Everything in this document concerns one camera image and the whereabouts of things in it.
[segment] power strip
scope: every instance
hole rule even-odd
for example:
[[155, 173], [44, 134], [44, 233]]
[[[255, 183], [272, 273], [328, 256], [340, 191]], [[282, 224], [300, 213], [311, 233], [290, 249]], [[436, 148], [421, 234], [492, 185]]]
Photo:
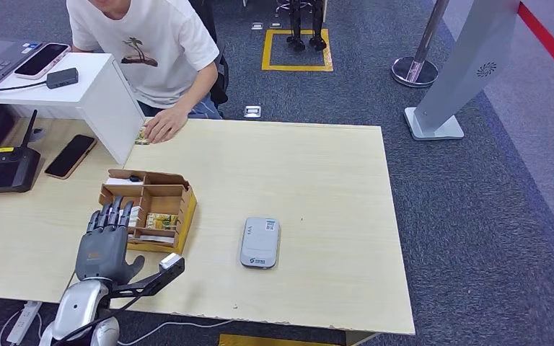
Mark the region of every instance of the power strip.
[[25, 304], [25, 309], [22, 310], [22, 313], [18, 316], [18, 320], [16, 321], [14, 328], [12, 328], [12, 331], [7, 337], [7, 342], [13, 342], [16, 345], [20, 345], [22, 343], [22, 339], [25, 338], [27, 330], [29, 329], [32, 320], [35, 319], [35, 315], [39, 312], [40, 307], [40, 301], [28, 301]]

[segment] smartphone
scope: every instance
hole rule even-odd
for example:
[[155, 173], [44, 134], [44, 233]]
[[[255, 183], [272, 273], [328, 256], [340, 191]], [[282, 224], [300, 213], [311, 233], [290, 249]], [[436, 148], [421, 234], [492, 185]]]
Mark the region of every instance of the smartphone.
[[96, 144], [96, 138], [83, 135], [73, 137], [45, 173], [55, 178], [67, 179]]
[[26, 79], [39, 79], [53, 68], [71, 47], [60, 43], [48, 43], [14, 71], [14, 75]]

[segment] stanchion post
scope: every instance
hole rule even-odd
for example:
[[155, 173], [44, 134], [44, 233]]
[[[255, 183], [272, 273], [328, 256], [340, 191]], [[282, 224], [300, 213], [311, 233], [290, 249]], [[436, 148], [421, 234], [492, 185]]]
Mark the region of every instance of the stanchion post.
[[432, 37], [439, 27], [448, 4], [449, 0], [436, 0], [415, 56], [400, 58], [392, 64], [392, 77], [398, 83], [407, 87], [425, 88], [431, 86], [438, 77], [438, 68], [427, 61], [426, 56], [430, 50]]
[[434, 85], [405, 118], [418, 141], [460, 139], [454, 114], [506, 67], [520, 0], [475, 0]]

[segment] cardboard organizer tray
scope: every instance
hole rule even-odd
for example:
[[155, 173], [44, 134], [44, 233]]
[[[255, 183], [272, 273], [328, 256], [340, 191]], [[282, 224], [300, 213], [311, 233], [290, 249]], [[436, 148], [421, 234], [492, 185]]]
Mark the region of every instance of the cardboard organizer tray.
[[[128, 227], [127, 248], [182, 254], [196, 208], [196, 197], [190, 183], [179, 174], [127, 169], [110, 169], [109, 176], [119, 179], [136, 176], [143, 181], [142, 185], [103, 184], [101, 186], [99, 196], [101, 205], [111, 203], [115, 196], [121, 195], [122, 206], [132, 200], [133, 206], [140, 207], [136, 225]], [[168, 230], [146, 228], [148, 213], [176, 215], [175, 227]], [[142, 236], [168, 237], [172, 242], [142, 239]]]

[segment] white desk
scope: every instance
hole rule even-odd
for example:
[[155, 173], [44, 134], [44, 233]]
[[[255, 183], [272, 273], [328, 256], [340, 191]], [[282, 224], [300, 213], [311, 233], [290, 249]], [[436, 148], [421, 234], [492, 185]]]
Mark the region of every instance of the white desk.
[[[50, 72], [71, 67], [78, 69], [77, 84], [0, 92], [0, 104], [14, 106], [23, 117], [37, 109], [38, 117], [85, 120], [115, 160], [123, 164], [144, 121], [128, 82], [111, 54], [69, 53]], [[34, 82], [10, 74], [0, 88]]]

